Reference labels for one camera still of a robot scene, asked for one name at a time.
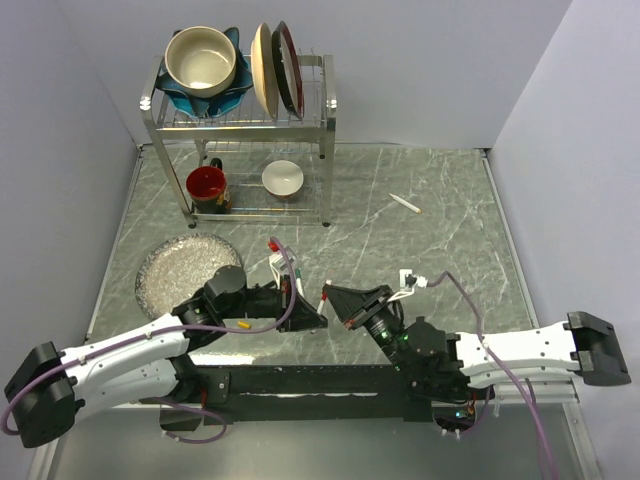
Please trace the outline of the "white pen green tip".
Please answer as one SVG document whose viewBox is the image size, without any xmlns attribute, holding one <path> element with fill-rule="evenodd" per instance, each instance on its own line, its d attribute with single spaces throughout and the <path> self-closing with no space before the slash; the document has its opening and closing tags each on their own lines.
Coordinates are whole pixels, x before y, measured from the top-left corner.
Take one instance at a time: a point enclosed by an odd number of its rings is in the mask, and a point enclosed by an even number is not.
<svg viewBox="0 0 640 480">
<path fill-rule="evenodd" d="M 303 287 L 303 282 L 302 282 L 302 275 L 301 275 L 301 278 L 296 278 L 296 276 L 295 276 L 295 283 L 296 283 L 296 288 L 297 288 L 298 295 L 301 298 L 305 298 L 305 292 L 304 292 L 304 287 Z"/>
</svg>

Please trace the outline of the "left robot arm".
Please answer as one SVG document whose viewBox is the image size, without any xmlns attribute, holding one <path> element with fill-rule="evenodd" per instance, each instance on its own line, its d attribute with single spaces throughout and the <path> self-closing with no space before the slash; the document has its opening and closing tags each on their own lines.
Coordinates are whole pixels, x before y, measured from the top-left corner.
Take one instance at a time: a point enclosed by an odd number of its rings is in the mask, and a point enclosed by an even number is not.
<svg viewBox="0 0 640 480">
<path fill-rule="evenodd" d="M 270 328 L 298 332 L 328 321 L 296 287 L 294 277 L 248 287 L 245 271 L 225 266 L 192 297 L 152 322 L 110 339 L 31 350 L 5 387 L 2 431 L 35 448 L 60 437 L 77 421 L 130 401 L 182 403 L 206 395 L 190 358 L 230 332 L 225 322 L 268 319 Z"/>
</svg>

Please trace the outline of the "white pen yellow tip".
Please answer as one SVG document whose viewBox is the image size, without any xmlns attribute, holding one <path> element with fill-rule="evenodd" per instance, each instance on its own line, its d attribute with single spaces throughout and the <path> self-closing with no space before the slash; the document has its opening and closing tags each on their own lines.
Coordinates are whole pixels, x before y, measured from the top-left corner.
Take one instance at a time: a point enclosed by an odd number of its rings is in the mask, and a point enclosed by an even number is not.
<svg viewBox="0 0 640 480">
<path fill-rule="evenodd" d="M 412 203 L 408 202 L 407 200 L 401 198 L 398 195 L 395 195 L 393 193 L 389 193 L 389 196 L 396 201 L 398 204 L 404 206 L 405 208 L 411 210 L 412 212 L 416 213 L 416 214 L 422 214 L 422 209 L 417 207 L 416 205 L 413 205 Z"/>
</svg>

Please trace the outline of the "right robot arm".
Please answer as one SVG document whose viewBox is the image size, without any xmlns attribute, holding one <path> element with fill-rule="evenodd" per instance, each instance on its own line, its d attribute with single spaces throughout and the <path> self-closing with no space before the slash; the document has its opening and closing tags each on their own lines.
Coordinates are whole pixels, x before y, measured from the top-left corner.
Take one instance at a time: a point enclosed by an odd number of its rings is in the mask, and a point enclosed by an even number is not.
<svg viewBox="0 0 640 480">
<path fill-rule="evenodd" d="M 631 381 L 614 326 L 587 312 L 570 312 L 566 320 L 537 329 L 447 333 L 422 317 L 406 325 L 398 295 L 387 285 L 327 285 L 323 293 L 347 329 L 365 329 L 409 386 L 431 399 L 462 401 L 513 379 L 578 376 L 597 387 Z"/>
</svg>

